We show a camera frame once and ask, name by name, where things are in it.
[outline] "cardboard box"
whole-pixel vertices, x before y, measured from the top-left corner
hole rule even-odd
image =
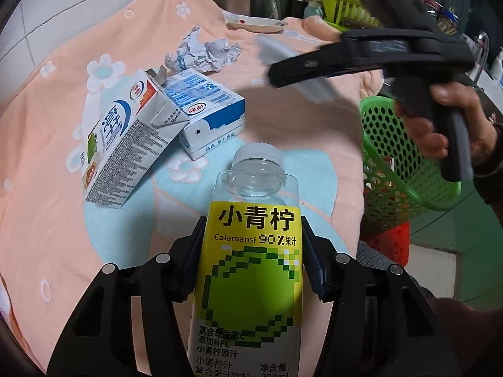
[[[84,200],[120,208],[189,121],[149,75],[138,71],[87,135],[80,157]]]
[[[245,99],[193,69],[168,78],[163,90],[190,119],[178,140],[193,160],[245,128]]]

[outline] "plastic bottle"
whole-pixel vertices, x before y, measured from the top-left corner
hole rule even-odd
[[[301,216],[284,166],[278,149],[250,143],[217,177],[189,336],[195,376],[298,375]]]
[[[323,17],[323,10],[321,9],[321,4],[317,1],[309,1],[307,7],[304,8],[304,18],[311,17],[313,15],[319,15]]]
[[[319,3],[318,0],[309,0],[307,7],[304,8],[304,18],[308,18],[313,15],[319,15],[320,17],[323,17],[321,3]]]
[[[503,47],[500,47],[501,51],[496,57],[494,63],[492,64],[490,75],[496,83],[500,83],[501,77],[503,76]]]

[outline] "bottle cap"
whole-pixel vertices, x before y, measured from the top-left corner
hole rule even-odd
[[[285,170],[285,158],[281,151],[268,143],[247,143],[239,148],[234,155],[232,166],[243,160],[259,159],[276,163]]]

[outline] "yellow-green label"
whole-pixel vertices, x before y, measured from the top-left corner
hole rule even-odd
[[[298,208],[213,201],[197,279],[189,343],[196,374],[204,375],[207,362],[225,359],[226,371],[233,373],[259,376],[269,365],[281,364],[285,376],[297,375],[302,314]]]

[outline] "white plate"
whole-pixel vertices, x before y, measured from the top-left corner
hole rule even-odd
[[[278,21],[272,18],[248,17],[224,12],[224,17],[229,27],[234,30],[247,30],[250,32],[261,32],[271,34],[285,29],[288,25],[285,21]]]

